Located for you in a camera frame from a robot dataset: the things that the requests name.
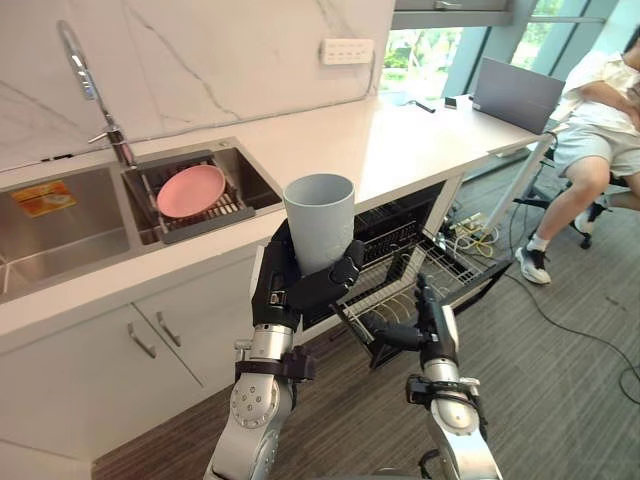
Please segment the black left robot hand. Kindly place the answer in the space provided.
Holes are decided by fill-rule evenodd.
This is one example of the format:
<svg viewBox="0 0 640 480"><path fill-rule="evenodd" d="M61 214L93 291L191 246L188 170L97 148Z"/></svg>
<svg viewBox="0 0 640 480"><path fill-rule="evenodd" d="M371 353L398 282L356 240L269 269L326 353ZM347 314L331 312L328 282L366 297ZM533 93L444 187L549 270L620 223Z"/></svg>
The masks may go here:
<svg viewBox="0 0 640 480"><path fill-rule="evenodd" d="M255 326L280 325L296 330L301 319L343 298L356 284L364 243L354 239L328 267L304 275L299 268L287 221L265 246L258 246L249 297Z"/></svg>

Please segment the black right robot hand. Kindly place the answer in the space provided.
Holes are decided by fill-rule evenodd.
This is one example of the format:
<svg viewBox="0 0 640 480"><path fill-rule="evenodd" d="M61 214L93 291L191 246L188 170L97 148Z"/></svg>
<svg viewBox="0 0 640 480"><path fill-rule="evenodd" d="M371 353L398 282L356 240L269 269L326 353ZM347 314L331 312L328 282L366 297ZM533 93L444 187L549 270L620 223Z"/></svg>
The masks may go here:
<svg viewBox="0 0 640 480"><path fill-rule="evenodd" d="M374 333L374 337L400 350L419 352L422 366L437 358L458 364L457 343L447 324L444 306L423 274L417 276L414 295L416 324L384 326Z"/></svg>

